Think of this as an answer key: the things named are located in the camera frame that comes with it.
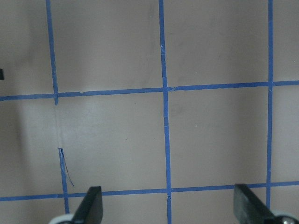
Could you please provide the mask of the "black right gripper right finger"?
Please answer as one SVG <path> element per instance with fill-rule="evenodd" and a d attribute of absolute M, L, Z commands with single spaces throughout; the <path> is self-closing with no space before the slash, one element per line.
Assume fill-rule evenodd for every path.
<path fill-rule="evenodd" d="M 233 212 L 240 224 L 273 224 L 274 214 L 246 184 L 235 184 Z"/>

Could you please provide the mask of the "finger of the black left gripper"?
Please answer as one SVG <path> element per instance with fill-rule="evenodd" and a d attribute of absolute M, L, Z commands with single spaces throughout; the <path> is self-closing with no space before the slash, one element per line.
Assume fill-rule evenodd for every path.
<path fill-rule="evenodd" d="M 0 69 L 0 80 L 4 80 L 4 72 L 3 72 L 3 69 Z"/>

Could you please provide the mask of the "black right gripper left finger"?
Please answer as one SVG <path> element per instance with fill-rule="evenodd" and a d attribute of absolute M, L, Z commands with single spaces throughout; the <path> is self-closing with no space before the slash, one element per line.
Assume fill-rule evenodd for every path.
<path fill-rule="evenodd" d="M 90 187 L 71 219 L 72 224 L 100 224 L 103 219 L 101 186 Z"/>

